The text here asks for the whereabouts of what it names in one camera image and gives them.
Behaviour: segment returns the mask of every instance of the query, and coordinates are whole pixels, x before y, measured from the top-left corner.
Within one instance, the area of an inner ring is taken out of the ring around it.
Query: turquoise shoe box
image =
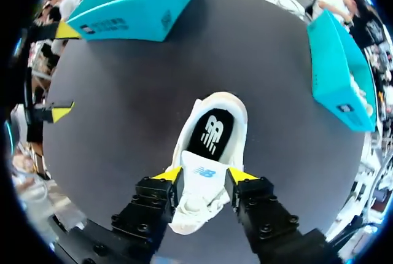
[[[67,24],[86,40],[163,41],[190,0],[82,0]]]
[[[308,26],[313,97],[353,131],[375,131],[376,98],[371,69],[354,39],[325,10]],[[373,108],[367,111],[351,86],[350,73]]]

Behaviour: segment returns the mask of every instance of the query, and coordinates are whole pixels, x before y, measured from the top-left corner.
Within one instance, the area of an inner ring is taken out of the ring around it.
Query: yellow tab
[[[67,23],[61,21],[56,30],[56,39],[78,39],[82,36],[70,27]]]
[[[72,102],[70,107],[54,107],[52,109],[53,122],[56,123],[57,121],[59,121],[59,119],[64,117],[66,114],[68,114],[73,107],[74,107],[74,102]]]
[[[152,177],[152,179],[158,179],[159,180],[159,179],[163,179],[164,178],[166,180],[170,180],[170,181],[174,182],[176,180],[177,175],[179,174],[181,168],[182,167],[177,167],[177,168],[175,168],[175,169],[173,169],[171,171],[164,172],[164,173],[162,173],[160,175],[154,176],[154,177]]]
[[[236,185],[238,185],[239,182],[245,179],[249,179],[249,180],[258,179],[258,177],[254,177],[253,175],[237,170],[236,168],[229,167],[228,169],[231,172],[232,178],[235,181]]]

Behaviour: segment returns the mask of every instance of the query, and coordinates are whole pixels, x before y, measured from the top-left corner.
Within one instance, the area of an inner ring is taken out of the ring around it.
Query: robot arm
[[[65,263],[154,263],[154,254],[173,218],[183,187],[180,167],[143,178],[136,184],[136,194],[127,207],[112,216],[112,231],[88,220],[83,230],[75,227],[60,235],[56,254]],[[340,247],[330,247],[320,231],[314,229],[302,235],[297,230],[298,217],[279,203],[268,179],[230,168],[225,188],[261,263],[342,263],[337,256]]]

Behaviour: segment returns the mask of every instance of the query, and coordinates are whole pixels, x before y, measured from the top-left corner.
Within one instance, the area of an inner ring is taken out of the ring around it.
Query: new balance logo
[[[197,173],[197,174],[199,174],[203,177],[206,177],[206,178],[212,178],[216,172],[213,170],[205,169],[204,167],[199,167],[194,170],[194,173]]]
[[[215,143],[220,141],[222,132],[224,130],[224,125],[222,122],[217,121],[216,117],[211,115],[209,117],[208,123],[206,124],[206,133],[202,134],[201,141],[206,145],[206,148],[214,155],[216,151]]]

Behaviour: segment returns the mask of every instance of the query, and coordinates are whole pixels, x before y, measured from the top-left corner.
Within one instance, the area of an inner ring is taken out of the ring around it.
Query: white shirt
[[[346,8],[343,0],[316,0],[313,6],[313,20],[315,20],[318,16],[323,13],[323,9],[318,6],[318,2],[323,1],[331,6],[336,7],[338,10],[346,12],[349,14],[348,9]],[[341,15],[333,14],[333,16],[340,22],[344,22],[344,18]]]
[[[63,47],[63,39],[55,39],[53,40],[50,50],[52,51],[53,54],[60,56],[61,55],[61,49]]]
[[[78,6],[78,4],[79,4],[79,0],[61,0],[59,4],[61,19],[67,21],[69,16]]]

